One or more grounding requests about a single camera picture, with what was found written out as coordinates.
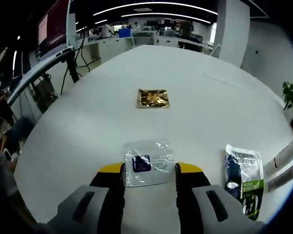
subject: ceiling light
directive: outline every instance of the ceiling light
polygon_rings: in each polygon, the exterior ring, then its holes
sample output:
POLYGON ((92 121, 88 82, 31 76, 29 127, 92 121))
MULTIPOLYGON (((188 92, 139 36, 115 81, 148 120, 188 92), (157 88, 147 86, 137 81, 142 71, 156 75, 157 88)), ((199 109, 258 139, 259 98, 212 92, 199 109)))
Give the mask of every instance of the ceiling light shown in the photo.
POLYGON ((14 52, 14 56, 13 56, 13 67, 12 67, 13 68, 12 69, 13 71, 14 71, 14 68, 15 68, 16 53, 17 53, 17 51, 14 52))
POLYGON ((130 15, 123 15, 122 17, 129 17, 129 16, 144 16, 144 15, 166 15, 166 16, 177 16, 177 17, 184 17, 184 18, 189 18, 192 20, 197 20, 197 21, 202 21, 206 23, 211 23, 207 20, 204 19, 199 19, 191 16, 184 16, 184 15, 178 15, 178 14, 171 14, 171 13, 137 13, 137 14, 130 14, 130 15))
POLYGON ((187 7, 192 7, 192 8, 195 8, 195 9, 199 9, 199 10, 203 10, 203 11, 207 11, 207 12, 210 12, 210 13, 213 13, 215 15, 218 15, 218 13, 216 12, 213 12, 213 11, 210 11, 208 9, 205 9, 205 8, 202 8, 202 7, 198 7, 198 6, 192 6, 192 5, 188 5, 188 4, 183 4, 183 3, 176 3, 176 2, 140 2, 140 3, 132 3, 132 4, 127 4, 127 5, 122 5, 122 6, 116 6, 116 7, 113 7, 113 8, 109 8, 107 10, 104 10, 104 11, 100 11, 96 14, 93 14, 93 16, 97 16, 101 13, 104 13, 104 12, 107 12, 107 11, 111 11, 111 10, 115 10, 115 9, 119 9, 119 8, 122 8, 122 7, 127 7, 127 6, 136 6, 136 5, 144 5, 144 4, 168 4, 168 5, 177 5, 177 6, 187 6, 187 7))
POLYGON ((86 27, 83 27, 83 28, 81 28, 81 29, 78 29, 77 31, 76 31, 76 33, 77 32, 79 32, 79 31, 81 31, 81 30, 83 30, 83 29, 85 29, 86 27))
POLYGON ((8 49, 8 47, 6 47, 6 48, 1 52, 1 54, 0 54, 0 63, 1 63, 2 59, 4 58, 4 55, 5 55, 7 49, 8 49))
POLYGON ((105 21, 107 21, 107 19, 104 19, 102 21, 96 22, 95 24, 102 23, 102 22, 105 22, 105 21))

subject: plastic packet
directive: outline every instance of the plastic packet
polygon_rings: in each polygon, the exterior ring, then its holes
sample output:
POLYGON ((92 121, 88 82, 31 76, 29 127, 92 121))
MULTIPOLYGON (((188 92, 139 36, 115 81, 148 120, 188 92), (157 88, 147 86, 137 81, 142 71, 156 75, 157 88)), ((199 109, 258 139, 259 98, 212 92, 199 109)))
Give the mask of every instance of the plastic packet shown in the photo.
POLYGON ((165 141, 142 140, 125 145, 126 186, 137 187, 172 181, 175 160, 165 141))
POLYGON ((168 108, 169 101, 165 89, 139 89, 140 108, 168 108))
POLYGON ((227 145, 225 179, 225 190, 241 202, 248 218, 257 220, 264 192, 260 153, 227 145))

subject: green label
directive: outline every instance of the green label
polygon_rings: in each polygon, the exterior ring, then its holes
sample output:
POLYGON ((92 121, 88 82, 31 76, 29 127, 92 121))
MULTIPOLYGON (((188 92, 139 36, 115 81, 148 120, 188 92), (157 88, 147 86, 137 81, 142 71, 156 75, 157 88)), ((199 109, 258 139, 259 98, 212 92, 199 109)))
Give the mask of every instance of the green label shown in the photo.
POLYGON ((248 214, 247 217, 248 218, 252 218, 253 216, 255 216, 257 213, 259 213, 259 210, 256 210, 255 212, 248 214))
POLYGON ((250 182, 244 182, 242 184, 242 191, 243 193, 245 192, 249 192, 249 191, 253 191, 256 189, 261 189, 264 187, 264 180, 254 180, 254 181, 250 181, 250 182))

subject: white wall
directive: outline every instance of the white wall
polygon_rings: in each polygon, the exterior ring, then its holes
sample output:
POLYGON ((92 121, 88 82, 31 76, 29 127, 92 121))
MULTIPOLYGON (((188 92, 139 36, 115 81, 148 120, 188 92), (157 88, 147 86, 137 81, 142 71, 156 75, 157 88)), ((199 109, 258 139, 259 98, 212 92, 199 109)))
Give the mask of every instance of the white wall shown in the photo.
POLYGON ((214 45, 221 45, 219 58, 240 67, 248 43, 250 7, 240 0, 218 2, 214 45))
POLYGON ((199 22, 193 22, 193 29, 192 33, 202 36, 203 40, 210 40, 211 26, 207 26, 199 22))
POLYGON ((73 45, 75 42, 75 36, 77 36, 75 13, 68 14, 67 26, 68 27, 66 31, 66 44, 73 45))
POLYGON ((290 39, 277 25, 251 21, 241 68, 282 97, 283 82, 293 82, 293 46, 290 39))
POLYGON ((214 43, 215 42, 215 36, 216 36, 216 29, 217 29, 217 23, 214 23, 210 27, 210 42, 214 43))

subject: white pillar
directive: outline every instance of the white pillar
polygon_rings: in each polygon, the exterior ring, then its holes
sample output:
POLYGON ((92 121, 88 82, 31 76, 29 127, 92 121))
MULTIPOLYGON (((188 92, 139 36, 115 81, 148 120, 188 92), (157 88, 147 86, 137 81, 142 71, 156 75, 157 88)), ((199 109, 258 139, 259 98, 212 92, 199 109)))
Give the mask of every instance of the white pillar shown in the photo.
POLYGON ((75 13, 68 14, 66 25, 66 41, 67 45, 74 45, 76 33, 76 18, 75 13))
POLYGON ((249 6, 241 0, 219 0, 214 46, 221 45, 221 60, 241 66, 248 44, 249 29, 249 6))

